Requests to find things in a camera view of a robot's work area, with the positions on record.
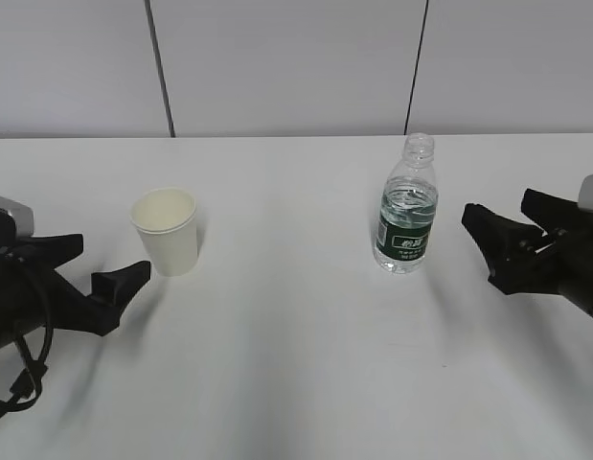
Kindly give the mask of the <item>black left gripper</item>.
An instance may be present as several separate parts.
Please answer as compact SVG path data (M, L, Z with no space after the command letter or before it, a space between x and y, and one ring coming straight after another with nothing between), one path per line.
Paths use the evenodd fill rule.
M91 293L83 295L55 272L82 252L82 234L0 241L0 349L41 327L48 334L106 336L120 326L125 308L150 280L151 262L92 273Z

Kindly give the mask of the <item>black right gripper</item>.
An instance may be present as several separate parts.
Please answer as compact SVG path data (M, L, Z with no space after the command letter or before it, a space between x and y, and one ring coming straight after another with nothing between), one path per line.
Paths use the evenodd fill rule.
M555 238L481 204L465 206L461 222L484 257L489 283L506 295L559 293L593 319L593 213L533 189L525 191L520 211ZM559 281L537 253L552 243Z

